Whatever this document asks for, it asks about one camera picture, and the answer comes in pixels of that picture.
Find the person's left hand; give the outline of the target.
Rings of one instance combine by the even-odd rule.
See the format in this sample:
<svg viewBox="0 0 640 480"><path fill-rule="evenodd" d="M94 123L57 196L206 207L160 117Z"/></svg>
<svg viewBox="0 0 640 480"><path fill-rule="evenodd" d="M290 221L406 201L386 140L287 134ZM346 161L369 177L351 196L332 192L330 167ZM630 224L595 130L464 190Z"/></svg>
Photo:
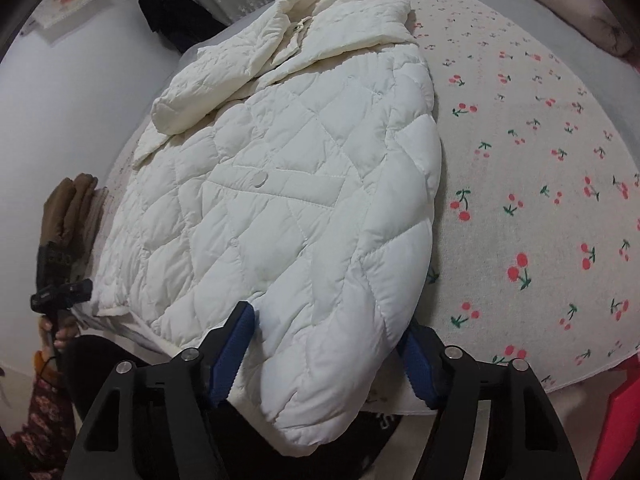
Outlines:
<svg viewBox="0 0 640 480"><path fill-rule="evenodd" d="M42 343L42 352L52 353L54 350L63 351L68 344L79 335L77 318L67 313L58 319L58 328L53 328L52 322L42 316L38 322L39 336Z"/></svg>

